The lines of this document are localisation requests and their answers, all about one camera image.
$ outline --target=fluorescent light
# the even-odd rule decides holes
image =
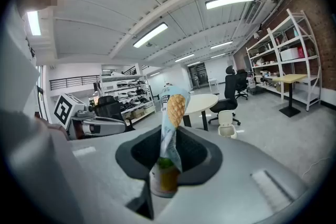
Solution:
[[[216,46],[212,46],[210,49],[214,49],[214,48],[217,48],[217,47],[220,47],[220,46],[224,46],[224,45],[229,45],[231,44],[233,41],[229,41],[229,42],[225,42],[223,44],[219,44],[219,45],[216,45]]]
[[[40,36],[41,31],[40,31],[40,25],[38,23],[38,16],[37,12],[27,12],[28,15],[28,21],[31,29],[31,34],[33,36]]]
[[[222,56],[224,54],[219,54],[219,55],[216,55],[216,56],[212,56],[211,58],[215,58],[215,57],[218,57],[218,56]]]
[[[182,58],[176,60],[175,62],[182,61],[182,60],[187,59],[187,58],[189,58],[189,57],[191,57],[191,56],[195,56],[195,55],[194,55],[194,54],[190,54],[190,55],[188,55],[188,56],[185,56],[185,57],[182,57]]]
[[[233,3],[248,2],[248,1],[254,1],[254,0],[211,0],[211,1],[205,2],[205,5],[206,5],[206,9],[211,9],[211,8],[229,5]]]
[[[195,64],[197,64],[197,63],[200,63],[200,62],[191,63],[190,65],[187,65],[187,66],[188,66],[188,67],[189,67],[189,66],[193,66],[193,65],[195,65]]]
[[[140,40],[134,43],[133,47],[139,48],[141,45],[145,44],[148,40],[155,37],[157,34],[161,33],[163,30],[168,28],[167,24],[161,23],[154,29],[150,30],[146,35],[144,35]]]

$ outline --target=ice cream wrapper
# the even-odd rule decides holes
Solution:
[[[160,158],[151,170],[151,191],[161,197],[171,197],[177,190],[177,177],[182,172],[181,158],[176,150],[176,129],[190,101],[190,94],[169,86],[160,93],[162,128]]]

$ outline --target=waffle cone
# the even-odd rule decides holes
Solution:
[[[167,114],[172,125],[177,128],[185,111],[185,98],[180,94],[171,96],[167,103]]]

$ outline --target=black holder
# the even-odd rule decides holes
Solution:
[[[141,196],[129,202],[127,207],[150,219],[153,219],[154,212],[149,173],[160,156],[160,146],[161,125],[124,142],[115,153],[117,163],[129,177],[145,181]],[[177,186],[206,183],[219,170],[223,161],[222,152],[215,144],[183,127],[176,130],[176,150],[182,162]]]

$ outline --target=floor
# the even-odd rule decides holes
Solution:
[[[219,85],[219,99],[224,98],[225,84]],[[209,87],[196,89],[193,93],[210,93]],[[336,111],[325,106],[314,104],[309,112],[305,105],[293,101],[293,106],[301,113],[288,118],[279,109],[288,105],[288,101],[281,102],[280,95],[265,91],[258,95],[249,94],[248,100],[243,97],[237,99],[236,117],[241,121],[237,126],[237,139],[250,143],[274,159],[284,164],[309,186],[321,178],[325,168],[332,159],[324,159],[333,155],[336,143]],[[206,110],[208,119],[216,115]],[[201,114],[190,115],[192,127],[203,128]],[[162,121],[162,114],[158,112],[136,122],[135,129],[155,127]],[[209,132],[217,134],[218,121],[208,125]]]

